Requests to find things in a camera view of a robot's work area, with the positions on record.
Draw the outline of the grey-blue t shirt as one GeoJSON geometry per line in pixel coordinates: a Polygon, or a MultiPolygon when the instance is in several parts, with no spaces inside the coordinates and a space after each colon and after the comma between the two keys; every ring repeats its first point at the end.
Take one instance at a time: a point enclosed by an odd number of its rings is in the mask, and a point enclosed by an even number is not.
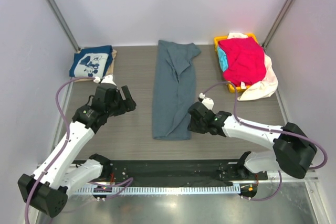
{"type": "Polygon", "coordinates": [[[190,114],[195,101],[195,57],[199,46],[159,40],[155,66],[152,135],[156,140],[189,140],[190,114]]]}

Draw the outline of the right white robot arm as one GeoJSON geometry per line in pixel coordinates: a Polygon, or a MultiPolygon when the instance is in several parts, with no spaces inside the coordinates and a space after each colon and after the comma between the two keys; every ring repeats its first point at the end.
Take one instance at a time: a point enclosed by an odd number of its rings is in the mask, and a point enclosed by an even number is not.
{"type": "Polygon", "coordinates": [[[308,140],[299,126],[265,125],[243,119],[230,112],[212,111],[213,101],[204,98],[188,109],[191,120],[188,129],[195,133],[239,138],[264,148],[266,152],[247,152],[236,167],[241,179],[248,180],[258,172],[280,170],[303,179],[317,153],[317,147],[308,140]]]}

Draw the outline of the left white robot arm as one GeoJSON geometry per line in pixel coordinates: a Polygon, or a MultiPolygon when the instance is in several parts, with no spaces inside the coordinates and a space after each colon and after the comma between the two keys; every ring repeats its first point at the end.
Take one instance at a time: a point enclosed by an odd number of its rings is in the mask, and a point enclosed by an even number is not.
{"type": "Polygon", "coordinates": [[[99,154],[91,155],[71,172],[68,168],[82,148],[112,116],[134,111],[134,101],[128,86],[118,88],[113,75],[94,77],[96,91],[88,102],[78,108],[66,133],[47,159],[31,174],[22,174],[18,187],[25,202],[25,221],[33,207],[54,218],[65,207],[68,198],[86,183],[95,179],[106,182],[112,174],[111,161],[99,154]]]}

